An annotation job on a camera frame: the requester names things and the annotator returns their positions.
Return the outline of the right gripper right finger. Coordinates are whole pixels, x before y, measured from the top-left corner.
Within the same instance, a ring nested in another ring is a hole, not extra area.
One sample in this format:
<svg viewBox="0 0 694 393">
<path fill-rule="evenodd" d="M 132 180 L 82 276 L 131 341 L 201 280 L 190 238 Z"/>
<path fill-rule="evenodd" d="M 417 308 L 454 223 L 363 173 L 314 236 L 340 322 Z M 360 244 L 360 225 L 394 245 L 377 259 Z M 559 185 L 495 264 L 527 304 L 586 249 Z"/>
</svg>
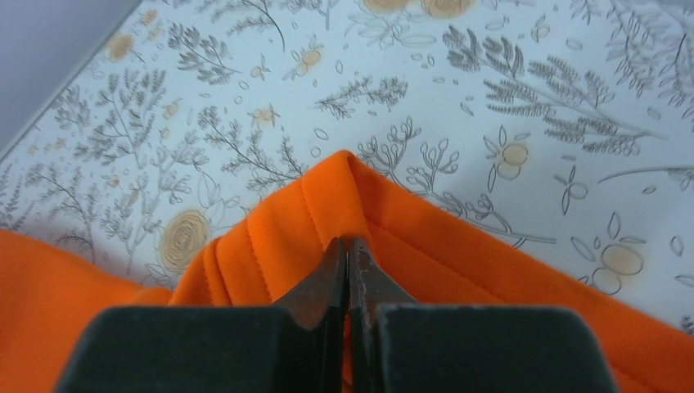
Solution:
<svg viewBox="0 0 694 393">
<path fill-rule="evenodd" d="M 594 335 L 568 309 L 418 302 L 360 239 L 348 263 L 357 392 L 617 389 Z"/>
</svg>

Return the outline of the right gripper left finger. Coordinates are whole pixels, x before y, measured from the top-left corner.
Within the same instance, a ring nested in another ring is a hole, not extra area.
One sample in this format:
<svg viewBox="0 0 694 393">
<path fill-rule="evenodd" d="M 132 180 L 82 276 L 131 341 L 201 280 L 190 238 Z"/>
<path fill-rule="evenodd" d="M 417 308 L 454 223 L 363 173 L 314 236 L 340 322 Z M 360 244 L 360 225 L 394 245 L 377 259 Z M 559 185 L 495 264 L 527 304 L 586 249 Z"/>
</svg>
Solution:
<svg viewBox="0 0 694 393">
<path fill-rule="evenodd" d="M 86 327 L 58 392 L 339 392 L 345 243 L 257 307 L 115 307 Z"/>
</svg>

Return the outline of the orange zip jacket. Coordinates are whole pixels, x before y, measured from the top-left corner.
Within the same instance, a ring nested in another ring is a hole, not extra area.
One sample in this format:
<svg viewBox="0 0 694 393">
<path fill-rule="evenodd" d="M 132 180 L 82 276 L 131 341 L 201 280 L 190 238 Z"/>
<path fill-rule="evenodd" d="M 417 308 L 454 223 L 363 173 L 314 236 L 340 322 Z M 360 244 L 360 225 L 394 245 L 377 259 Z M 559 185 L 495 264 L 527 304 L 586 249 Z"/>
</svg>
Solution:
<svg viewBox="0 0 694 393">
<path fill-rule="evenodd" d="M 395 186 L 341 151 L 212 238 L 194 210 L 166 226 L 177 288 L 146 288 L 33 238 L 1 233 L 1 389 L 47 392 L 79 334 L 117 305 L 266 305 L 313 270 L 330 240 L 361 237 L 429 303 L 559 305 L 597 335 L 623 392 L 690 392 L 693 341 Z"/>
</svg>

